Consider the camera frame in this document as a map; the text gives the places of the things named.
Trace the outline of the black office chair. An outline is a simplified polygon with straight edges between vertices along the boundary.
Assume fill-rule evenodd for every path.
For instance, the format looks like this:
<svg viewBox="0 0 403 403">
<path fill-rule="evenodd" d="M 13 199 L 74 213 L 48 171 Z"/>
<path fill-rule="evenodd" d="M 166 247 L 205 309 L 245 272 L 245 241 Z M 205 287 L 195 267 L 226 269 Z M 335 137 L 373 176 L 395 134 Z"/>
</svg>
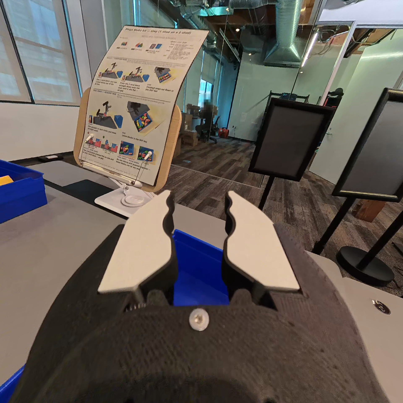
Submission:
<svg viewBox="0 0 403 403">
<path fill-rule="evenodd" d="M 200 124 L 195 127 L 197 138 L 205 143 L 213 141 L 215 144 L 217 144 L 216 135 L 219 130 L 218 127 L 219 118 L 220 116 L 217 116 L 216 120 L 215 121 L 212 120 L 209 125 L 206 123 L 206 119 L 200 118 Z"/>
</svg>

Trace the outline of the dark desk mat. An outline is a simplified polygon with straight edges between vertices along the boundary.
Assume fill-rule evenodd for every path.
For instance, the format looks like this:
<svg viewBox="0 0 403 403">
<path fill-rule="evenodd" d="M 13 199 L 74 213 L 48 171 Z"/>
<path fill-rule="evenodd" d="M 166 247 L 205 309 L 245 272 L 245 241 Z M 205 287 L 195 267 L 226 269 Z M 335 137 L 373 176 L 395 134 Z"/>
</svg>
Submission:
<svg viewBox="0 0 403 403">
<path fill-rule="evenodd" d="M 94 201 L 100 196 L 113 191 L 107 186 L 93 182 L 88 179 L 65 185 L 63 186 L 63 189 L 66 190 L 73 197 L 81 200 L 89 200 L 90 202 Z"/>
</svg>

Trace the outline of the blue plastic bin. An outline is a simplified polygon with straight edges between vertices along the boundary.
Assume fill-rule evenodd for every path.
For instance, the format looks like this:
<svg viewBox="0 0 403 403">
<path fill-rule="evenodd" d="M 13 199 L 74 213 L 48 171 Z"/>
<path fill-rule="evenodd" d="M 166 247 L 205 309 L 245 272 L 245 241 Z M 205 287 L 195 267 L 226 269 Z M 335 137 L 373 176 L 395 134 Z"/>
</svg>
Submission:
<svg viewBox="0 0 403 403">
<path fill-rule="evenodd" d="M 4 223 L 48 203 L 43 173 L 11 162 L 0 161 L 0 222 Z"/>
<path fill-rule="evenodd" d="M 228 305 L 222 250 L 176 230 L 179 271 L 169 305 L 130 291 L 97 289 L 123 230 L 83 262 L 52 303 L 25 368 L 1 402 L 220 402 L 228 393 L 228 352 L 218 340 L 214 306 Z"/>
</svg>

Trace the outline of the wooden block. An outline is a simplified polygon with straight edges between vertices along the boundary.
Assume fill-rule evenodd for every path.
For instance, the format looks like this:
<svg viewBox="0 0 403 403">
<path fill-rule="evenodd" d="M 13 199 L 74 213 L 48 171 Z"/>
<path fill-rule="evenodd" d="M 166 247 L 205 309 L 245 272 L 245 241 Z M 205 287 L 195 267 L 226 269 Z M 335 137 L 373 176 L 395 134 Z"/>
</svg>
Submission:
<svg viewBox="0 0 403 403">
<path fill-rule="evenodd" d="M 352 216 L 366 222 L 373 222 L 384 208 L 385 201 L 361 199 L 352 210 Z"/>
</svg>

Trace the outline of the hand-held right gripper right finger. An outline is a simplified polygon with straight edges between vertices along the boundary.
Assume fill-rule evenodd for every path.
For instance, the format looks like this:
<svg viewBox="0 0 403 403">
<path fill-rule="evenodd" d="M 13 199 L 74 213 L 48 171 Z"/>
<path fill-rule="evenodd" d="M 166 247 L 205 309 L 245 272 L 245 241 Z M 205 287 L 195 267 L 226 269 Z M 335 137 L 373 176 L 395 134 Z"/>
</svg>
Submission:
<svg viewBox="0 0 403 403">
<path fill-rule="evenodd" d="M 245 289 L 257 305 L 274 305 L 270 292 L 298 293 L 300 285 L 272 220 L 235 191 L 225 195 L 221 276 L 229 300 Z"/>
</svg>

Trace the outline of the stack of cardboard boxes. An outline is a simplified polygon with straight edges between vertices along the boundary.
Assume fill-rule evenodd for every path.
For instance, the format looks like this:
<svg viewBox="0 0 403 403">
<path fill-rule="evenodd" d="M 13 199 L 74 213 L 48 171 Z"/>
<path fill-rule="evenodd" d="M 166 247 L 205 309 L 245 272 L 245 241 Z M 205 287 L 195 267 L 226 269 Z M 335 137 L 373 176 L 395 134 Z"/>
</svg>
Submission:
<svg viewBox="0 0 403 403">
<path fill-rule="evenodd" d="M 188 103 L 185 111 L 182 112 L 182 123 L 179 134 L 184 145 L 194 147 L 198 143 L 198 132 L 196 126 L 200 124 L 200 107 Z"/>
</svg>

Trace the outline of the printed instruction sheet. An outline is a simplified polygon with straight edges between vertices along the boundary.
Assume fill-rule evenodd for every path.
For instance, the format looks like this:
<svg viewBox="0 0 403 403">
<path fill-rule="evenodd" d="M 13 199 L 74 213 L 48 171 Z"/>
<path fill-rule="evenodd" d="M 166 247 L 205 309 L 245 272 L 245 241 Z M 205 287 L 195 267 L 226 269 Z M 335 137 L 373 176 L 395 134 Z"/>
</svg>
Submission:
<svg viewBox="0 0 403 403">
<path fill-rule="evenodd" d="M 126 25 L 89 90 L 80 164 L 154 185 L 180 88 L 209 30 Z"/>
</svg>

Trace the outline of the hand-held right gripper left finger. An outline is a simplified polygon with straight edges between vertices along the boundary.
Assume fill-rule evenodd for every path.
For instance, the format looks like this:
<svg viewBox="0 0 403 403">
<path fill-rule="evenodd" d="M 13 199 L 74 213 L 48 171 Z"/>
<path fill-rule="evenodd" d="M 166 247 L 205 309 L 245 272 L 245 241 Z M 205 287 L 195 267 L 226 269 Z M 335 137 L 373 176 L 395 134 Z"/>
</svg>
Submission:
<svg viewBox="0 0 403 403">
<path fill-rule="evenodd" d="M 131 293 L 144 304 L 150 291 L 174 302 L 178 261 L 173 240 L 174 193 L 165 190 L 128 218 L 119 236 L 99 294 Z"/>
</svg>

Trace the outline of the silver ventilation duct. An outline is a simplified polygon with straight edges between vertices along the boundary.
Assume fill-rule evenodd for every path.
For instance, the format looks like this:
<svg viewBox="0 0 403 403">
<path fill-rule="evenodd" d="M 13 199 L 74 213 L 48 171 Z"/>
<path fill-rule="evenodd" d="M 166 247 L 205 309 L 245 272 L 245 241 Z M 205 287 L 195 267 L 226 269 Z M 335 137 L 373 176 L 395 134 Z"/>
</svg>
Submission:
<svg viewBox="0 0 403 403">
<path fill-rule="evenodd" d="M 297 39 L 302 0 L 280 0 L 275 5 L 276 42 L 267 49 L 263 65 L 299 68 L 304 41 Z"/>
</svg>

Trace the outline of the large grid window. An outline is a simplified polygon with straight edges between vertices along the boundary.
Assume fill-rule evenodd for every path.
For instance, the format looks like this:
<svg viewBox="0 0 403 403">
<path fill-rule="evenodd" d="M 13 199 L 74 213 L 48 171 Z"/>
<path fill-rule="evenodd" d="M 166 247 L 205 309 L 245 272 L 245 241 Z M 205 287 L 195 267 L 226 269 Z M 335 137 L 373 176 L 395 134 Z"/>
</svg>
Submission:
<svg viewBox="0 0 403 403">
<path fill-rule="evenodd" d="M 67 2 L 0 2 L 0 100 L 78 106 L 82 95 Z"/>
</svg>

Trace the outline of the black framed sign stand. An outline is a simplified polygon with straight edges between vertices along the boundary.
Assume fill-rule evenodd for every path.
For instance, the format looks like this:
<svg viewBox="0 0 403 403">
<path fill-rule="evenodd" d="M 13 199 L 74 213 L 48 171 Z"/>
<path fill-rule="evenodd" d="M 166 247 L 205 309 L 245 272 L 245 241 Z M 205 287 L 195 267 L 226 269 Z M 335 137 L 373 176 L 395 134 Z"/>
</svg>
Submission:
<svg viewBox="0 0 403 403">
<path fill-rule="evenodd" d="M 275 179 L 299 182 L 322 142 L 336 109 L 285 99 L 270 100 L 249 172 L 268 176 L 258 208 L 263 210 Z"/>
<path fill-rule="evenodd" d="M 402 90 L 384 88 L 332 192 L 345 201 L 312 253 L 322 253 L 357 199 L 401 201 L 402 110 Z"/>
</svg>

